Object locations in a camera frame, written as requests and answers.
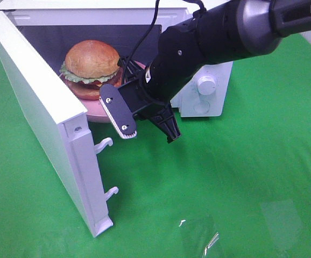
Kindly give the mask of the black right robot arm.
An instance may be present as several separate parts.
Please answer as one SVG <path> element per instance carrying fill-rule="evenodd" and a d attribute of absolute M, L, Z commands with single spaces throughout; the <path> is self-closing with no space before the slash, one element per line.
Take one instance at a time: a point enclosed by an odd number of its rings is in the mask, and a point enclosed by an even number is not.
<path fill-rule="evenodd" d="M 117 121 L 122 138 L 136 135 L 135 120 L 147 119 L 166 134 L 180 136 L 171 99 L 205 65 L 272 53 L 282 38 L 311 31 L 311 1 L 228 1 L 168 27 L 158 54 L 138 79 L 120 88 L 126 121 Z"/>

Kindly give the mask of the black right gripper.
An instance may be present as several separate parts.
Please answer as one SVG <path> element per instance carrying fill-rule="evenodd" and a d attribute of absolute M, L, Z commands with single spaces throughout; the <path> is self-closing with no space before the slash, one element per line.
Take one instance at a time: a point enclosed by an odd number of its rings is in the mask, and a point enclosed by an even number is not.
<path fill-rule="evenodd" d="M 148 119 L 160 129 L 171 143 L 181 136 L 170 103 L 164 103 L 150 96 L 145 86 L 145 71 L 135 61 L 120 58 L 118 65 L 123 68 L 122 85 L 118 88 L 134 119 Z"/>

